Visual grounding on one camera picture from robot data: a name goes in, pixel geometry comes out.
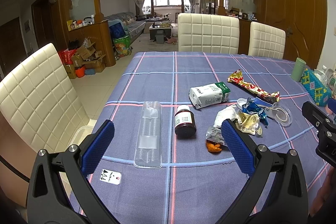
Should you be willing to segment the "person's right hand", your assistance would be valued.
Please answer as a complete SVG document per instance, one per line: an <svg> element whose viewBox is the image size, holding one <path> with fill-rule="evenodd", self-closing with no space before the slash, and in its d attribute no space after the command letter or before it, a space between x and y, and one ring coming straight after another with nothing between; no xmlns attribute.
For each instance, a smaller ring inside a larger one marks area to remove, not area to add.
<svg viewBox="0 0 336 224"><path fill-rule="evenodd" d="M310 208L310 216L313 217L323 206L329 195L331 194L332 191L332 185L331 185L331 179L333 177L335 168L330 167L327 176L325 178L325 181L323 182L322 186L317 192L317 195L312 203L312 206Z"/></svg>

